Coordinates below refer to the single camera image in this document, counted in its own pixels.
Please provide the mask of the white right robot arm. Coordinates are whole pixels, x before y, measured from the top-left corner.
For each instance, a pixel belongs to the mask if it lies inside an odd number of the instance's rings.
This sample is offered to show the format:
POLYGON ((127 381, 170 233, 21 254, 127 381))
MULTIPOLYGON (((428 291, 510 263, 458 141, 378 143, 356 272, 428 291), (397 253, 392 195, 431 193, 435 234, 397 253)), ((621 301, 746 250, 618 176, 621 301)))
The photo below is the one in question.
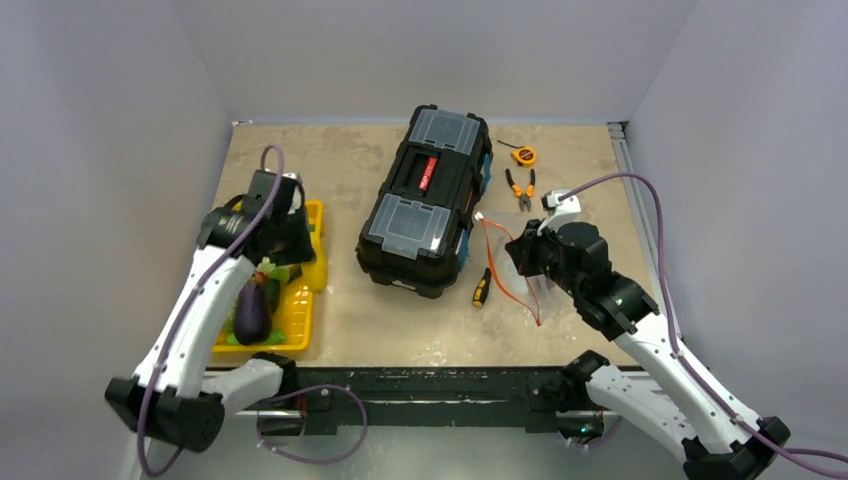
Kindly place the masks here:
POLYGON ((553 231, 530 220, 505 250, 519 275, 544 276, 568 294, 580 318, 660 389, 631 384, 588 350, 563 372, 569 404, 593 402, 618 413, 674 455, 689 479, 755 479, 771 465, 771 447, 786 443, 789 428, 745 405, 680 344, 653 298, 613 269, 596 226, 571 222, 553 231))

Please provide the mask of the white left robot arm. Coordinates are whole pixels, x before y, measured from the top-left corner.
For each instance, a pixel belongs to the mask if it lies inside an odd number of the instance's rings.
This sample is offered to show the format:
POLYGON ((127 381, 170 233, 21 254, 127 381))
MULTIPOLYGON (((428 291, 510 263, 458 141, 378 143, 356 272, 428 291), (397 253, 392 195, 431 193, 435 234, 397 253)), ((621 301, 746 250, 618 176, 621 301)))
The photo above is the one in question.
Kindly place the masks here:
POLYGON ((205 378, 214 344, 237 296, 265 257, 311 261, 315 252, 297 173, 254 173, 240 211, 219 207, 203 220, 192 266, 165 327, 128 378, 114 377, 105 400, 133 432, 200 453, 226 417, 264 400, 297 399, 295 363, 260 352, 205 378))

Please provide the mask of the yellow corn cob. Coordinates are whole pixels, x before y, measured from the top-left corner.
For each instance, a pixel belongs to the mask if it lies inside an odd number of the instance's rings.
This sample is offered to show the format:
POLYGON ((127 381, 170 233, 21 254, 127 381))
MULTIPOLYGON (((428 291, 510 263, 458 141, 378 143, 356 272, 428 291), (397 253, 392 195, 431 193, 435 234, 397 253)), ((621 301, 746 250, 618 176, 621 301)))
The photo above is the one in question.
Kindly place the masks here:
POLYGON ((328 282, 328 262, 323 254, 316 254, 314 260, 301 264, 301 273, 305 285, 310 291, 323 291, 328 282))

